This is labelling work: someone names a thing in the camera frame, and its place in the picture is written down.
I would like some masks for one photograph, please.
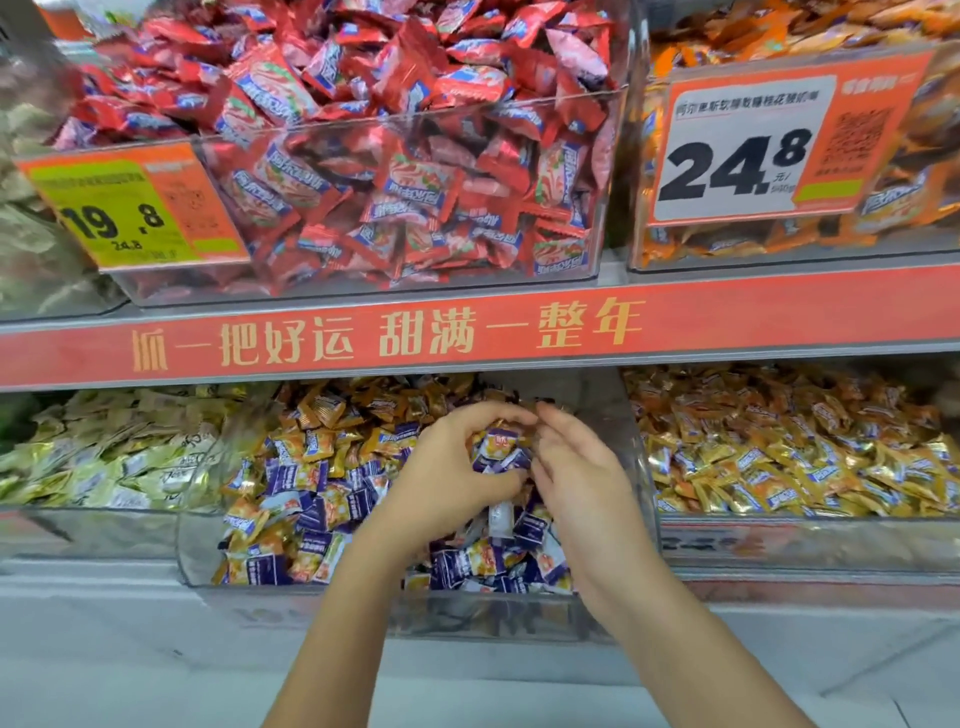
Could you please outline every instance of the hand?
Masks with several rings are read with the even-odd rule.
[[[371,513],[371,520],[379,519],[378,528],[390,530],[396,548],[414,553],[520,492],[526,471],[483,475],[470,465],[467,439],[500,419],[537,423],[537,415],[523,407],[483,401],[454,410],[420,434],[390,492]]]
[[[534,480],[581,598],[618,637],[617,617],[626,609],[629,590],[660,560],[613,451],[573,415],[545,402],[537,412]]]

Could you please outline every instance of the candy pile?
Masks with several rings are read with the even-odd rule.
[[[883,378],[814,365],[624,370],[666,513],[960,513],[960,449]]]
[[[204,135],[252,266],[125,276],[145,303],[588,274],[627,67],[626,23],[600,2],[164,5],[98,46],[109,68],[81,67],[53,145]]]
[[[0,455],[0,503],[174,509],[225,420],[262,385],[87,390]]]
[[[63,94],[25,60],[0,60],[0,319],[100,313],[119,291],[38,198],[11,158],[44,150]]]
[[[842,53],[952,37],[956,18],[946,6],[917,2],[734,2],[696,13],[670,31],[653,34],[643,112],[641,209],[648,209],[663,129],[664,81],[675,68]],[[960,158],[955,143],[960,109],[960,44],[941,44],[926,70],[895,144],[880,165],[873,190],[854,212],[647,228],[631,265],[687,255],[780,253],[809,244],[872,246],[882,235],[924,225],[960,223]]]
[[[217,584],[327,584],[351,533],[389,497],[420,431],[453,407],[518,401],[475,375],[385,377],[285,384],[279,425],[222,486],[229,501]],[[495,424],[469,443],[473,468],[529,468],[527,436]],[[430,545],[405,590],[572,594],[563,550],[532,483]]]

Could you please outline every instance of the qr code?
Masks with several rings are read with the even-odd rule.
[[[823,164],[865,161],[870,158],[887,125],[890,109],[840,114],[827,145]]]

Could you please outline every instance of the orange price tag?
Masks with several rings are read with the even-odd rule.
[[[650,224],[848,212],[933,50],[670,84]]]
[[[101,270],[250,259],[190,142],[21,159],[17,166]]]

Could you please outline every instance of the forearm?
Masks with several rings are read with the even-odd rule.
[[[614,629],[673,728],[813,728],[723,621],[658,558]]]
[[[375,523],[357,531],[263,728],[367,725],[390,606],[406,566],[406,555],[391,552]]]

